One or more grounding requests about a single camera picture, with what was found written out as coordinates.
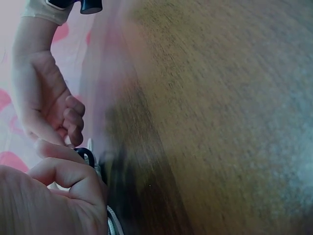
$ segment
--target sleeve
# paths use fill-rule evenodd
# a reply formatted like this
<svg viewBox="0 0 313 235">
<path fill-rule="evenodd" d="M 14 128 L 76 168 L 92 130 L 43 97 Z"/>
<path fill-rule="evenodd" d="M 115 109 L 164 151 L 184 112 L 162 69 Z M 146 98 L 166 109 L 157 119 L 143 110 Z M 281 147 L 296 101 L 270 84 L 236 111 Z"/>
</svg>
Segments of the sleeve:
<svg viewBox="0 0 313 235">
<path fill-rule="evenodd" d="M 73 4 L 64 10 L 59 10 L 48 5 L 45 0 L 26 0 L 22 17 L 39 17 L 63 25 L 67 21 L 72 7 Z"/>
</svg>

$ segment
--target wrist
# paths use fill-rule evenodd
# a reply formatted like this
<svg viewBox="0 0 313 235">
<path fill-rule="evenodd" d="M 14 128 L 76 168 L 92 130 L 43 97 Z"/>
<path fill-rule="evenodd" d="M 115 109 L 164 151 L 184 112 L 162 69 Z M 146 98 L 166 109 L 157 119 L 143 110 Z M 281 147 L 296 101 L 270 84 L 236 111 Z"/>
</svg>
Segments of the wrist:
<svg viewBox="0 0 313 235">
<path fill-rule="evenodd" d="M 22 17 L 13 43 L 13 59 L 50 50 L 58 25 L 39 17 Z"/>
</svg>

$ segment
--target wooden surface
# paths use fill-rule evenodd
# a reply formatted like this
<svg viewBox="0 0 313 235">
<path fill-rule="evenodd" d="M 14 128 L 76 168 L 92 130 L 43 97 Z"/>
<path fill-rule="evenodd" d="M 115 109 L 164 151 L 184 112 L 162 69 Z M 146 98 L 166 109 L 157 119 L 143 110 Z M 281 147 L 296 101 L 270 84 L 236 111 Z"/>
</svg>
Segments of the wooden surface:
<svg viewBox="0 0 313 235">
<path fill-rule="evenodd" d="M 83 97 L 125 234 L 313 234 L 313 2 L 147 0 L 121 27 L 118 7 Z"/>
</svg>

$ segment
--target black plastic part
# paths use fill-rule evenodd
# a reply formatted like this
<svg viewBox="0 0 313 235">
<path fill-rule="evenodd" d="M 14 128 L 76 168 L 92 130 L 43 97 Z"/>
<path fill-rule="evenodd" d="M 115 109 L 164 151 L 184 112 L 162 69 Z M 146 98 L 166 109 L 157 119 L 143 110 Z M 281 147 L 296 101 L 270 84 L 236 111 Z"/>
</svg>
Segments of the black plastic part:
<svg viewBox="0 0 313 235">
<path fill-rule="evenodd" d="M 77 1 L 81 2 L 81 14 L 88 15 L 102 11 L 102 0 L 48 0 L 50 4 L 61 9 L 66 9 Z"/>
<path fill-rule="evenodd" d="M 74 149 L 78 154 L 79 156 L 81 156 L 84 160 L 85 160 L 85 154 L 87 155 L 88 157 L 88 160 L 89 160 L 89 165 L 94 168 L 94 164 L 95 164 L 95 160 L 94 160 L 94 155 L 92 154 L 92 152 L 87 149 L 87 148 L 75 148 Z"/>
</svg>

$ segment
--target hand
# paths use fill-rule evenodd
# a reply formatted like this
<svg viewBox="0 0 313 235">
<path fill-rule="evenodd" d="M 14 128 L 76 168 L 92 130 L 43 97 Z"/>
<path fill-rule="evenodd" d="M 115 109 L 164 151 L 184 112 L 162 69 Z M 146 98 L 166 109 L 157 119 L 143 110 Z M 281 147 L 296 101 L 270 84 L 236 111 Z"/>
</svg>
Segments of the hand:
<svg viewBox="0 0 313 235">
<path fill-rule="evenodd" d="M 106 188 L 70 148 L 37 142 L 46 158 L 28 174 L 0 165 L 1 234 L 106 234 Z M 69 192 L 49 190 L 56 182 Z"/>
<path fill-rule="evenodd" d="M 82 143 L 85 106 L 71 95 L 49 50 L 15 58 L 12 82 L 13 103 L 28 136 L 59 145 L 69 136 L 72 145 Z"/>
</svg>

